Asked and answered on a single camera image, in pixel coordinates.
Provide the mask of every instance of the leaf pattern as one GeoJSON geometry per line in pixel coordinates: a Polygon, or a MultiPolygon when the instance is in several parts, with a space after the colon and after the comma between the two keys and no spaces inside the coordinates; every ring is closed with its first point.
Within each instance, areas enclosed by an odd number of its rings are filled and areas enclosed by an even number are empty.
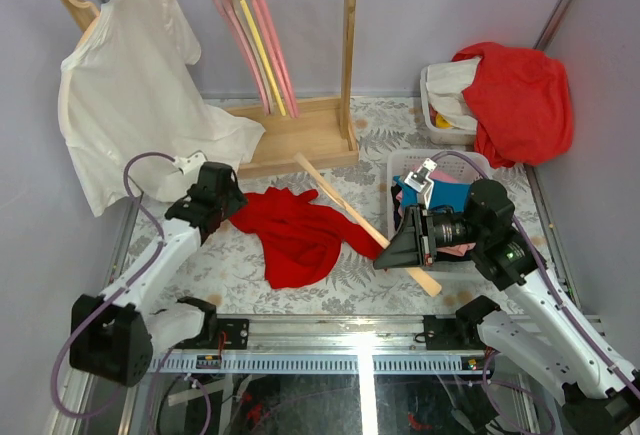
{"type": "MultiPolygon", "coordinates": [[[[225,100],[231,106],[237,101],[225,100]]],[[[386,231],[386,162],[389,153],[404,148],[464,149],[436,146],[428,140],[424,117],[411,98],[354,98],[353,118],[360,145],[360,162],[352,167],[323,170],[323,175],[367,220],[382,233],[386,231]]],[[[516,213],[545,258],[546,241],[524,169],[516,166],[495,172],[516,205],[516,213]]],[[[306,173],[241,180],[244,192],[264,192],[268,187],[288,187],[295,194],[316,188],[306,173]]],[[[315,203],[340,211],[321,191],[315,203]]],[[[168,204],[149,200],[145,206],[162,218],[168,204]]],[[[125,266],[129,266],[155,236],[152,224],[140,215],[129,246],[125,266]]],[[[407,315],[453,313],[469,298],[487,295],[510,313],[518,306],[506,299],[479,274],[472,262],[439,262],[434,271],[465,273],[464,280],[441,281],[442,295],[427,296],[405,271],[373,270],[369,260],[343,244],[333,271],[325,280],[300,289],[273,290],[264,279],[264,254],[255,235],[245,235],[229,222],[185,262],[164,288],[153,310],[166,308],[177,298],[190,295],[214,300],[220,313],[238,314],[362,314],[407,315]]]]}

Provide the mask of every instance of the white wall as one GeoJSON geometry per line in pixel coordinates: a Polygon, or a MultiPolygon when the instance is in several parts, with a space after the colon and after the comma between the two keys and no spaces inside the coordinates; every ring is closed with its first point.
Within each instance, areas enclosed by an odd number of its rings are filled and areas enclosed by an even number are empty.
{"type": "Polygon", "coordinates": [[[640,0],[576,0],[548,53],[567,67],[571,150],[538,173],[578,295],[640,364],[640,0]]]}
{"type": "MultiPolygon", "coordinates": [[[[211,0],[178,0],[203,47],[193,70],[208,95],[254,93],[211,0]]],[[[340,84],[343,0],[267,0],[298,92],[340,84]]],[[[533,46],[558,0],[358,0],[354,93],[418,93],[420,70],[472,43],[533,46]]]]}
{"type": "Polygon", "coordinates": [[[70,309],[104,283],[123,206],[94,219],[57,122],[80,31],[58,0],[0,0],[0,433],[42,433],[70,309]]]}

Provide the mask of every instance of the red garment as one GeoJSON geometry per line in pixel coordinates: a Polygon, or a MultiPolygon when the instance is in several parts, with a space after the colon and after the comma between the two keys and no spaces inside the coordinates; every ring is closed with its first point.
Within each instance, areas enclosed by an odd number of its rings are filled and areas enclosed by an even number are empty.
{"type": "Polygon", "coordinates": [[[479,55],[475,79],[462,92],[478,119],[476,152],[498,168],[538,165],[569,150],[573,113],[562,63],[539,50],[492,42],[465,48],[453,61],[479,55]]]}
{"type": "Polygon", "coordinates": [[[317,190],[294,195],[288,188],[247,193],[249,204],[231,217],[244,233],[255,233],[264,250],[264,276],[271,288],[299,288],[326,277],[343,240],[374,259],[382,247],[360,225],[324,205],[311,205],[317,190]]]}

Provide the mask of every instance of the clothing rack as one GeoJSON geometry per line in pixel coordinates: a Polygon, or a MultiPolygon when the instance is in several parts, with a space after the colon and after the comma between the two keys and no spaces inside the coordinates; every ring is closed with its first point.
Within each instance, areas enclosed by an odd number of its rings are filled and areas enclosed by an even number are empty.
{"type": "MultiPolygon", "coordinates": [[[[85,31],[95,14],[61,0],[78,26],[85,31]]],[[[266,129],[251,163],[240,166],[243,178],[300,171],[293,156],[301,152],[316,168],[353,165],[358,162],[358,144],[351,121],[351,75],[356,0],[344,0],[342,81],[340,96],[299,99],[300,118],[265,116],[262,106],[226,109],[261,123],[266,129]]]]}

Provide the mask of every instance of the robotic arm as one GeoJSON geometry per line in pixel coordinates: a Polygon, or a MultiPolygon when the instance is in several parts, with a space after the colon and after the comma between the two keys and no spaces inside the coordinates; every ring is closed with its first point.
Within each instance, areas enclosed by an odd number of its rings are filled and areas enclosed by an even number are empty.
{"type": "Polygon", "coordinates": [[[71,345],[71,366],[131,387],[144,376],[155,355],[185,341],[189,345],[215,344],[219,328],[214,305],[184,297],[156,314],[150,307],[180,265],[246,204],[233,169],[205,162],[187,195],[167,210],[162,225],[164,242],[156,237],[97,297],[82,295],[74,304],[72,331],[104,300],[123,292],[71,345]],[[156,255],[158,243],[164,246],[156,255]],[[149,265],[146,271],[131,283],[144,265],[149,265]]]}
{"type": "Polygon", "coordinates": [[[534,253],[512,226],[515,207],[500,183],[474,182],[464,212],[448,207],[429,211],[433,169],[428,160],[405,180],[420,194],[420,204],[406,207],[396,236],[374,267],[430,265],[438,248],[475,243],[471,258],[478,271],[522,307],[549,344],[486,297],[456,313],[475,332],[470,336],[508,356],[541,383],[578,433],[618,434],[640,416],[640,400],[620,375],[640,388],[640,373],[591,326],[560,288],[553,270],[540,272],[534,253]]]}

